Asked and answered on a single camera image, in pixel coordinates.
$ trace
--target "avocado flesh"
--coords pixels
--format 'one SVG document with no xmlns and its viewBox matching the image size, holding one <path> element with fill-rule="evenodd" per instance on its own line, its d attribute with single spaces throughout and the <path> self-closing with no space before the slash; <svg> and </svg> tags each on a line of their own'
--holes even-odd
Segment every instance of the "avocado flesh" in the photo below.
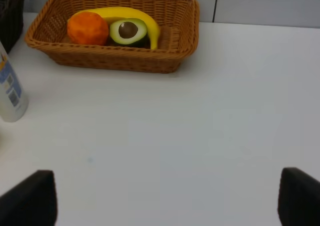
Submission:
<svg viewBox="0 0 320 226">
<path fill-rule="evenodd" d="M 143 47 L 148 38 L 148 30 L 140 19 L 123 19 L 110 25 L 110 37 L 119 46 Z"/>
</svg>

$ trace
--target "bottle label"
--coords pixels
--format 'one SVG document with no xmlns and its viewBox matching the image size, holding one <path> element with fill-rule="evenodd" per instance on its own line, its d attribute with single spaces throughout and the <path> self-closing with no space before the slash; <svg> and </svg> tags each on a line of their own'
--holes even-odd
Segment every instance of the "bottle label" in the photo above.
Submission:
<svg viewBox="0 0 320 226">
<path fill-rule="evenodd" d="M 6 55 L 0 53 L 0 84 L 3 86 L 5 93 L 8 95 L 13 107 L 19 104 L 21 97 L 21 87 L 15 72 Z"/>
</svg>

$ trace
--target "black object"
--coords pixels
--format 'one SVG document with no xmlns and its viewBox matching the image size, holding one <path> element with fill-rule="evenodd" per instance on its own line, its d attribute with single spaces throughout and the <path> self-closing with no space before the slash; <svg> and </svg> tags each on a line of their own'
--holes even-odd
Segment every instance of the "black object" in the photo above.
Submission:
<svg viewBox="0 0 320 226">
<path fill-rule="evenodd" d="M 278 214 L 283 226 L 319 226 L 320 182 L 298 168 L 284 168 Z"/>
<path fill-rule="evenodd" d="M 57 215 L 52 171 L 37 171 L 0 197 L 1 226 L 53 226 Z"/>
<path fill-rule="evenodd" d="M 24 0 L 0 0 L 0 41 L 7 53 L 22 33 L 23 11 Z"/>
</svg>

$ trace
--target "dark wicker basket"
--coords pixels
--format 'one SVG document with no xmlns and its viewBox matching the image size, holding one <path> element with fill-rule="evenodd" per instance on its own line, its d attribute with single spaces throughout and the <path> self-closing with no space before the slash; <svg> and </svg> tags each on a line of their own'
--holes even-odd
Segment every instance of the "dark wicker basket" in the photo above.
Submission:
<svg viewBox="0 0 320 226">
<path fill-rule="evenodd" d="M 24 0 L 0 0 L 0 41 L 7 53 L 22 33 L 23 10 Z"/>
</svg>

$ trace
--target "orange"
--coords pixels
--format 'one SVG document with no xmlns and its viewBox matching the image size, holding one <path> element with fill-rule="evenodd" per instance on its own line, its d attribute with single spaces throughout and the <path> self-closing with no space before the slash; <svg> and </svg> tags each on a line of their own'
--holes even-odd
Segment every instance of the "orange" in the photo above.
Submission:
<svg viewBox="0 0 320 226">
<path fill-rule="evenodd" d="M 73 43 L 104 46 L 109 28 L 97 13 L 82 12 L 69 19 L 67 33 Z"/>
</svg>

